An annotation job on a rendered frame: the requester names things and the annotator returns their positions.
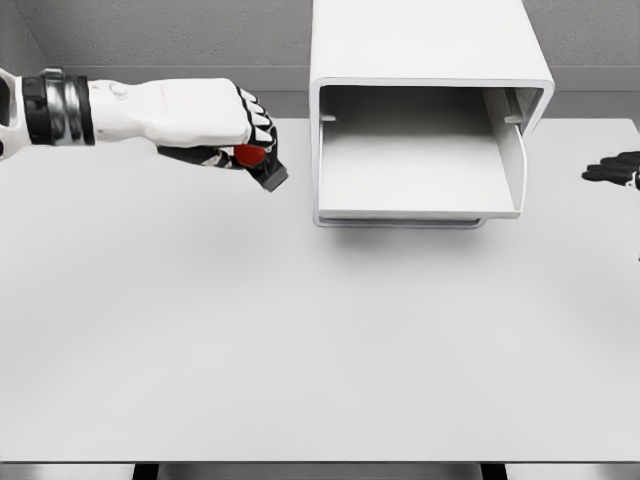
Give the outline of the red and black load switch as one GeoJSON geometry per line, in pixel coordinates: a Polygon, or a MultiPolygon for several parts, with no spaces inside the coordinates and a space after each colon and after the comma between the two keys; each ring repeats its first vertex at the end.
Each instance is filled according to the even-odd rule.
{"type": "Polygon", "coordinates": [[[288,178],[286,167],[273,153],[251,145],[238,145],[233,149],[234,158],[259,185],[268,192],[275,191],[288,178]]]}

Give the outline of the white tabletop storage cabinet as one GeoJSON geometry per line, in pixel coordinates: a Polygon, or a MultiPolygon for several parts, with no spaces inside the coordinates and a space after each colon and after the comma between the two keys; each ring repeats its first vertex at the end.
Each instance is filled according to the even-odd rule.
{"type": "Polygon", "coordinates": [[[313,218],[475,228],[522,213],[555,82],[522,0],[313,0],[313,218]]]}

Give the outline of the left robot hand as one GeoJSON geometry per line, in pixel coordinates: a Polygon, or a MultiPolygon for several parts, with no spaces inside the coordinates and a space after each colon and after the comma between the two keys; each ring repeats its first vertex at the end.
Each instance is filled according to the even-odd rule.
{"type": "Polygon", "coordinates": [[[157,152],[205,167],[245,170],[234,158],[238,145],[261,147],[278,158],[278,132],[259,99],[229,79],[158,81],[148,101],[144,135],[157,152]]]}

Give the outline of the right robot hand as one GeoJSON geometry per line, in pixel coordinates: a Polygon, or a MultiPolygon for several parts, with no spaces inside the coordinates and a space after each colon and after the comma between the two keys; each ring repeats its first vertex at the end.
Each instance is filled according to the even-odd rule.
{"type": "Polygon", "coordinates": [[[640,151],[619,153],[590,164],[581,174],[590,182],[608,182],[640,191],[640,151]]]}

